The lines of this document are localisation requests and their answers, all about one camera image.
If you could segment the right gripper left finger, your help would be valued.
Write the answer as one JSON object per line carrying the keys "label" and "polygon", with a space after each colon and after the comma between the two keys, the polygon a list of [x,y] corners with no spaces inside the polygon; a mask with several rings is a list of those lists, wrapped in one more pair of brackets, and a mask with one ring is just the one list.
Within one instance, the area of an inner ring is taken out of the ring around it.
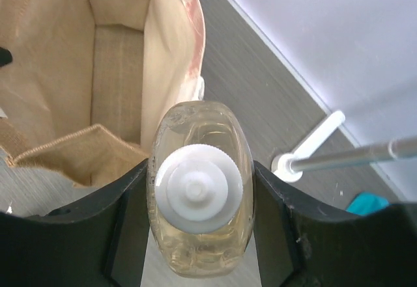
{"label": "right gripper left finger", "polygon": [[1,214],[2,286],[140,286],[147,162],[45,216]]}

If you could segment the clear amber liquid bottle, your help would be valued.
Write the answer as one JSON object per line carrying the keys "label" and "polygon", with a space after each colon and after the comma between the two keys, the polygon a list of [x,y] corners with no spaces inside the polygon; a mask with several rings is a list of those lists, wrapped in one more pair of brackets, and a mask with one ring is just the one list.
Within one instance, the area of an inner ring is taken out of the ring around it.
{"label": "clear amber liquid bottle", "polygon": [[224,104],[182,102],[163,117],[147,169],[152,235],[171,270],[202,279],[241,261],[255,220],[253,158]]}

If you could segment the brown canvas bag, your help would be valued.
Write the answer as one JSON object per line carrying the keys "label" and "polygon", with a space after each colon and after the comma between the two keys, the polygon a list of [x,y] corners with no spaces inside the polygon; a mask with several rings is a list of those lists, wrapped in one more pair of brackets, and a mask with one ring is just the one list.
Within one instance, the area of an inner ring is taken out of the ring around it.
{"label": "brown canvas bag", "polygon": [[1,0],[1,47],[8,166],[77,185],[120,178],[171,107],[204,95],[199,0]]}

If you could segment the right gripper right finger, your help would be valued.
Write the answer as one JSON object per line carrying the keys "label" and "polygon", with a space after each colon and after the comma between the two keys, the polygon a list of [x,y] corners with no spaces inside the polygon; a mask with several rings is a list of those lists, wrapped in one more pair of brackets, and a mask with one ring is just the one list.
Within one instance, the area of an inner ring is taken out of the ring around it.
{"label": "right gripper right finger", "polygon": [[263,286],[415,286],[416,205],[370,215],[327,205],[255,163]]}

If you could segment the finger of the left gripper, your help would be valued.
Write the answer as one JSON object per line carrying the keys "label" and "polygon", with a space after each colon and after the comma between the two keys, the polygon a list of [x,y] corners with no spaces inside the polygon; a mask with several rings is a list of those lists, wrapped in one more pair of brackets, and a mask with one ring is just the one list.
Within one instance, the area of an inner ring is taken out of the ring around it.
{"label": "finger of the left gripper", "polygon": [[11,52],[3,47],[0,47],[0,66],[6,66],[13,61]]}

